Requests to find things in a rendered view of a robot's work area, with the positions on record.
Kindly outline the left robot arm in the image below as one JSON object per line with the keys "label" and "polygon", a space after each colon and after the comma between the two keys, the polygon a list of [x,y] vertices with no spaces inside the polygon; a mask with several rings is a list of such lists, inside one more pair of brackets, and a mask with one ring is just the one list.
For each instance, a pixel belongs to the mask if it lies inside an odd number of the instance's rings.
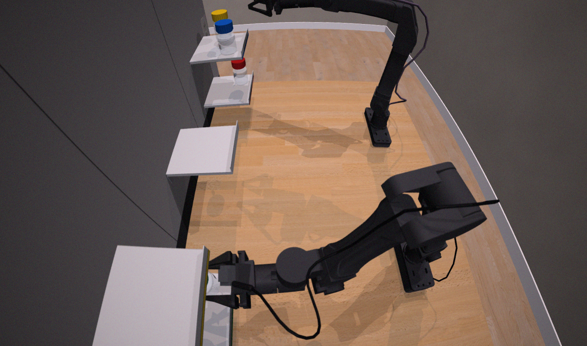
{"label": "left robot arm", "polygon": [[[471,231],[487,219],[479,206],[423,210],[422,216],[419,211],[396,215],[417,208],[413,198],[403,194],[404,191],[419,193],[421,207],[476,202],[452,162],[391,176],[381,187],[386,197],[345,238],[320,249],[282,250],[276,258],[276,273],[271,274],[278,293],[305,291],[307,278],[311,279],[315,294],[342,291],[344,282],[356,277],[365,264],[397,245],[410,289],[433,287],[435,281],[429,263],[441,258],[440,252],[448,246],[446,241]],[[346,246],[349,249],[321,261]]]}

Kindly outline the white bottle with yellow cap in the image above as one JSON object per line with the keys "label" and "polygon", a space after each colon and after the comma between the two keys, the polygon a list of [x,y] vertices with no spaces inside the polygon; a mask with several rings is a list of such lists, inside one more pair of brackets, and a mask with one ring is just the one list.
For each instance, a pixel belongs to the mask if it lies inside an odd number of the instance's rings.
{"label": "white bottle with yellow cap", "polygon": [[[223,19],[228,18],[227,10],[216,10],[216,11],[213,11],[211,14],[212,14],[212,21],[214,21],[214,24],[215,24],[215,22],[217,22],[219,20],[223,20]],[[216,40],[218,41],[218,33],[216,32],[215,25],[213,27],[214,27],[214,31],[215,31]]]}

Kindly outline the white bottle with green cap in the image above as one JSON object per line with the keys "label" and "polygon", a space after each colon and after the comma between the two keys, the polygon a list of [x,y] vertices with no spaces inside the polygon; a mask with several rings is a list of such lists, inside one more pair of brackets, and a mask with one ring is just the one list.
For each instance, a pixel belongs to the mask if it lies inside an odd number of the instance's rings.
{"label": "white bottle with green cap", "polygon": [[214,274],[208,271],[208,280],[207,280],[207,296],[208,295],[216,295],[219,291],[219,282],[218,278],[214,276]]}

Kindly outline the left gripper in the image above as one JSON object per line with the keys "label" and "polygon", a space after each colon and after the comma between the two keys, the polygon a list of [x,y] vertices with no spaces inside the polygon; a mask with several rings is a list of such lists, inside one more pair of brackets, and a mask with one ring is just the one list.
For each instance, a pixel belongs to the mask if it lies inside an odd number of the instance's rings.
{"label": "left gripper", "polygon": [[[237,254],[232,254],[230,250],[209,261],[209,270],[218,270],[220,265],[236,266],[236,281],[253,285],[254,289],[260,294],[276,294],[276,280],[272,280],[271,274],[276,273],[276,263],[271,264],[254,264],[254,260],[249,260],[245,250],[238,250]],[[239,298],[240,295],[240,304]],[[250,295],[257,295],[253,291],[247,291],[231,286],[231,294],[210,295],[206,297],[207,301],[225,305],[226,307],[239,309],[251,308]]]}

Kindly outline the clear bottle with blue cap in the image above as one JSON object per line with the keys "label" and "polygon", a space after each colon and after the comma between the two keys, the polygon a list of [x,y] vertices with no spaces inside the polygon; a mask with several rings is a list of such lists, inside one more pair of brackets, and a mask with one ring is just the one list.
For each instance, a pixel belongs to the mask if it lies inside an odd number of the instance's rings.
{"label": "clear bottle with blue cap", "polygon": [[218,32],[219,51],[222,55],[232,55],[237,51],[233,22],[230,19],[223,19],[215,22],[215,29]]}

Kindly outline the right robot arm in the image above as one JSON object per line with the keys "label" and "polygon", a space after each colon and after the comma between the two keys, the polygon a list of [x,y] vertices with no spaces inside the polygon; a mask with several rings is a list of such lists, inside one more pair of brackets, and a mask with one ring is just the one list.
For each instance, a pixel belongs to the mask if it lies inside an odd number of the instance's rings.
{"label": "right robot arm", "polygon": [[392,141],[387,128],[390,99],[418,38],[418,22],[414,5],[404,4],[398,0],[298,0],[296,4],[299,7],[322,7],[323,10],[330,12],[360,13],[398,24],[383,76],[379,85],[376,86],[370,108],[366,107],[364,110],[372,132],[373,143],[390,145]]}

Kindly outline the clear glass bottle with red cap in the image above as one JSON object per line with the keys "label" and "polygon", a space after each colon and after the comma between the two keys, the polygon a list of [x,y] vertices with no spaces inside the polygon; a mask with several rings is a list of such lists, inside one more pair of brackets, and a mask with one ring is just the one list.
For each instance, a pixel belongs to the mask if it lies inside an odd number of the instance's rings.
{"label": "clear glass bottle with red cap", "polygon": [[249,81],[245,58],[240,61],[231,61],[233,68],[234,81],[236,85],[242,86]]}

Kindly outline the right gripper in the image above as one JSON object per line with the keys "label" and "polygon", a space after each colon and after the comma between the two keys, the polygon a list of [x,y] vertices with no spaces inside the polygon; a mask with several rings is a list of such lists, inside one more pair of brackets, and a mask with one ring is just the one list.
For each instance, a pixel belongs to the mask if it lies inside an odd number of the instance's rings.
{"label": "right gripper", "polygon": [[[266,10],[253,7],[257,3],[265,4]],[[272,17],[273,8],[276,15],[278,15],[281,14],[283,9],[298,8],[299,6],[296,3],[298,3],[298,0],[254,0],[254,2],[249,3],[249,9]]]}

